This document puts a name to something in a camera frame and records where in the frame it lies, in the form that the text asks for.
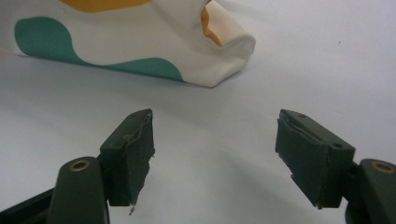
white background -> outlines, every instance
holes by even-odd
[[[121,223],[345,223],[318,210],[275,153],[281,108],[345,139],[355,161],[396,163],[393,0],[218,0],[257,38],[213,89],[0,52],[0,210],[53,188],[58,169],[124,118],[154,113],[157,152]]]

fabric bag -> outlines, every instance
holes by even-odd
[[[213,87],[255,46],[216,1],[2,0],[0,49]]]

teal pattern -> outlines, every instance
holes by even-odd
[[[162,58],[147,58],[111,65],[84,62],[75,53],[72,37],[66,27],[52,18],[36,17],[18,21],[15,25],[15,38],[21,51],[32,57],[183,81],[177,68]]]

